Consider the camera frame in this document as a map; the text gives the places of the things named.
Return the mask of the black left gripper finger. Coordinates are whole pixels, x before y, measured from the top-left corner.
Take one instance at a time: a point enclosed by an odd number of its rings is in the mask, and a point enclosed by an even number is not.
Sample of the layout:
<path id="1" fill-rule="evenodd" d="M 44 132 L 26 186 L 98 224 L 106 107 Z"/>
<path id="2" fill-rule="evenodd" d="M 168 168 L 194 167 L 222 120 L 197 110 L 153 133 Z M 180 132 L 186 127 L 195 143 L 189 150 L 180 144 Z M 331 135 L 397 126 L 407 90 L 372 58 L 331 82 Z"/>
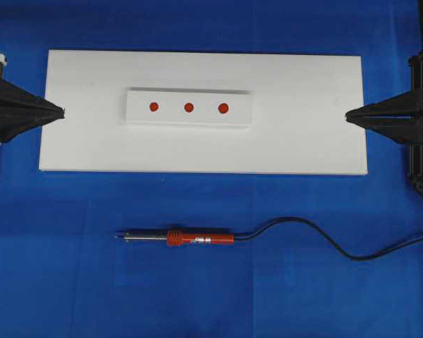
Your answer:
<path id="1" fill-rule="evenodd" d="M 14 84 L 0 78 L 0 106 L 13 108 L 31 108 L 64 114 L 64 110 L 55 104 L 35 96 Z"/>
<path id="2" fill-rule="evenodd" d="M 24 132 L 60 119 L 64 119 L 63 111 L 60 113 L 39 112 L 30 115 L 0 114 L 0 143 L 8 143 Z"/>

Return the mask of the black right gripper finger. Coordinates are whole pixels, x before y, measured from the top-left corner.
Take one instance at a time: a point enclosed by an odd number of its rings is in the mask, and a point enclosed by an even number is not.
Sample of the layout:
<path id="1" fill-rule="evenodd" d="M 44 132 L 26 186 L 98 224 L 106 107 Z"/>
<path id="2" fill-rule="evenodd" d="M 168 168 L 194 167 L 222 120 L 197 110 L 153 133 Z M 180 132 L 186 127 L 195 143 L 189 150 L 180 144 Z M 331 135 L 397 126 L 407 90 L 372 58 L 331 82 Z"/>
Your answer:
<path id="1" fill-rule="evenodd" d="M 423 114 L 423 88 L 410 90 L 390 99 L 351 110 L 346 118 L 368 118 L 378 116 L 418 116 Z"/>
<path id="2" fill-rule="evenodd" d="M 399 144 L 423 145 L 423 120 L 420 119 L 347 117 L 346 121 Z"/>

